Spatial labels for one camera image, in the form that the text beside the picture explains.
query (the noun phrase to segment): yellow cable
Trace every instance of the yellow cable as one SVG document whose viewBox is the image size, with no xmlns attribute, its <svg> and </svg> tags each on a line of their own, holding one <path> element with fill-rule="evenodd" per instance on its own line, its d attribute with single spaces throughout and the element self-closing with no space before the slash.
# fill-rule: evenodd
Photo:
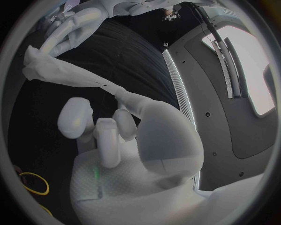
<svg viewBox="0 0 281 225">
<path fill-rule="evenodd" d="M 43 177 L 41 177 L 41 176 L 39 176 L 39 175 L 37 175 L 37 174 L 35 174 L 35 173 L 32 173 L 32 172 L 23 172 L 23 173 L 21 173 L 19 176 L 23 176 L 23 175 L 34 175 L 34 176 L 36 176 L 36 177 L 39 177 L 41 180 L 43 180 L 43 181 L 45 182 L 45 184 L 46 184 L 46 186 L 47 186 L 47 189 L 46 189 L 45 192 L 34 191 L 34 190 L 30 189 L 29 187 L 27 187 L 27 186 L 25 186 L 25 185 L 23 184 L 23 186 L 25 187 L 25 189 L 27 189 L 27 190 L 29 190 L 30 192 L 32 192 L 32 193 L 34 193 L 34 194 L 37 194 L 37 195 L 47 195 L 47 194 L 49 193 L 49 191 L 50 191 L 49 184 L 48 184 L 48 182 L 47 182 Z"/>
<path fill-rule="evenodd" d="M 40 205 L 40 206 L 42 207 L 42 209 L 46 210 L 47 213 L 49 213 L 49 214 L 53 217 L 53 215 L 51 214 L 51 212 L 50 212 L 46 207 L 44 207 L 43 205 Z"/>
</svg>

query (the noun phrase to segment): black cable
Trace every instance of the black cable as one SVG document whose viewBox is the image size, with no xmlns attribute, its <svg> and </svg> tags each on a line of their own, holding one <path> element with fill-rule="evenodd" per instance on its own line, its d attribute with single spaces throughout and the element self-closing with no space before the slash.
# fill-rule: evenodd
<svg viewBox="0 0 281 225">
<path fill-rule="evenodd" d="M 198 20 L 198 22 L 199 22 L 199 24 L 200 24 L 200 26 L 201 26 L 201 28 L 202 28 L 202 31 L 203 31 L 203 33 L 205 34 L 206 38 L 208 38 L 208 36 L 206 35 L 206 33 L 205 33 L 204 30 L 203 30 L 201 21 L 200 21 L 200 20 L 197 18 L 197 16 L 194 14 L 192 8 L 189 7 L 189 9 L 191 10 L 193 16 Z"/>
</svg>

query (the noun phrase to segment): bright window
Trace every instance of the bright window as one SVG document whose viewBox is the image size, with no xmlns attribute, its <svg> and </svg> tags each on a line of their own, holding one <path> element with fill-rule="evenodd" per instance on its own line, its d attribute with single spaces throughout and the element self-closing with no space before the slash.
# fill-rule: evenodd
<svg viewBox="0 0 281 225">
<path fill-rule="evenodd" d="M 236 27 L 225 26 L 217 31 L 223 40 L 228 37 L 232 42 L 245 73 L 253 106 L 259 115 L 265 114 L 274 107 L 274 104 L 263 78 L 263 72 L 269 62 L 261 45 L 253 35 Z M 207 37 L 214 40 L 212 34 Z M 207 37 L 202 41 L 213 49 Z"/>
</svg>

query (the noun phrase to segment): window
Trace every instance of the window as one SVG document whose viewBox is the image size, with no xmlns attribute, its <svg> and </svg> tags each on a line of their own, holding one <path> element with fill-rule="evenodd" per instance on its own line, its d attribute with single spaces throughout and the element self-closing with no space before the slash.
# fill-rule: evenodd
<svg viewBox="0 0 281 225">
<path fill-rule="evenodd" d="M 258 115 L 263 115 L 274 107 L 270 92 L 263 78 L 263 72 L 269 64 L 258 40 L 248 32 L 232 26 L 217 30 L 222 39 L 228 37 L 241 61 L 248 86 L 248 93 Z M 212 34 L 207 36 L 214 40 Z M 202 41 L 213 49 L 211 41 L 204 37 Z"/>
</svg>

